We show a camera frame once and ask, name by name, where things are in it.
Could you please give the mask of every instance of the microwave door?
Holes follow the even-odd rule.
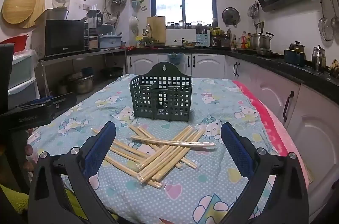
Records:
[[[46,20],[46,56],[84,50],[84,22],[78,20]]]

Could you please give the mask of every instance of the green plastic basket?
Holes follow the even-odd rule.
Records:
[[[188,121],[192,77],[170,62],[160,62],[129,83],[135,118]]]

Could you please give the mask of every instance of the metal bolt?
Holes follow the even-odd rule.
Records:
[[[258,152],[258,154],[260,154],[260,155],[265,155],[265,154],[266,154],[266,150],[264,150],[263,148],[258,148],[258,149],[257,149],[257,152]]]
[[[48,153],[46,151],[44,151],[40,154],[40,158],[46,158],[47,155],[48,155]]]
[[[294,152],[291,152],[289,154],[289,157],[291,157],[292,159],[295,159],[295,158],[297,158],[297,155]]]
[[[74,148],[71,149],[72,154],[78,154],[79,151],[80,151],[80,149],[78,147],[74,147]]]

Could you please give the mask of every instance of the black countertop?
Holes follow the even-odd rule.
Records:
[[[141,55],[148,53],[205,53],[231,56],[256,64],[285,77],[298,84],[304,84],[339,105],[339,79],[331,77],[329,73],[319,73],[310,66],[298,67],[284,62],[283,56],[266,58],[258,55],[249,55],[245,52],[233,52],[227,48],[137,48],[127,51],[127,55]]]

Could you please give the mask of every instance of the cabinet door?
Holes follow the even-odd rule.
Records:
[[[257,86],[257,98],[277,116],[284,127],[287,127],[297,102],[300,85],[258,67]]]
[[[327,201],[339,178],[339,106],[303,85],[287,127],[313,182],[308,187],[310,215]]]
[[[243,83],[254,95],[258,93],[257,72],[258,65],[238,59],[235,68],[236,79]]]
[[[192,54],[192,77],[224,78],[225,56]]]
[[[225,56],[225,71],[224,78],[235,80],[235,69],[237,66],[237,59],[230,56]]]
[[[128,72],[135,75],[144,75],[158,63],[158,54],[128,56]]]
[[[158,54],[158,62],[168,62],[168,56],[166,53],[159,53]],[[182,60],[179,65],[177,65],[177,68],[180,72],[183,74],[190,76],[192,75],[191,69],[192,69],[192,55],[189,53],[185,53],[182,57]]]

